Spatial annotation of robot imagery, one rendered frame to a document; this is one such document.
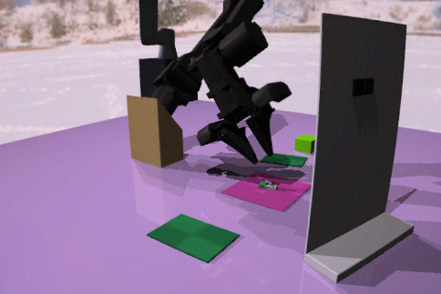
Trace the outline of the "pink flat square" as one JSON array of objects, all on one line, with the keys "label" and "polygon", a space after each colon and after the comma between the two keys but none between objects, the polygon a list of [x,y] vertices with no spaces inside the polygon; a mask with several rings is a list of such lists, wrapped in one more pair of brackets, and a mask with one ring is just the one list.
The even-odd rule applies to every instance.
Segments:
[{"label": "pink flat square", "polygon": [[[277,190],[258,188],[260,182],[265,180],[278,185]],[[256,172],[239,183],[222,190],[221,193],[282,212],[311,186],[311,184],[304,182]]]}]

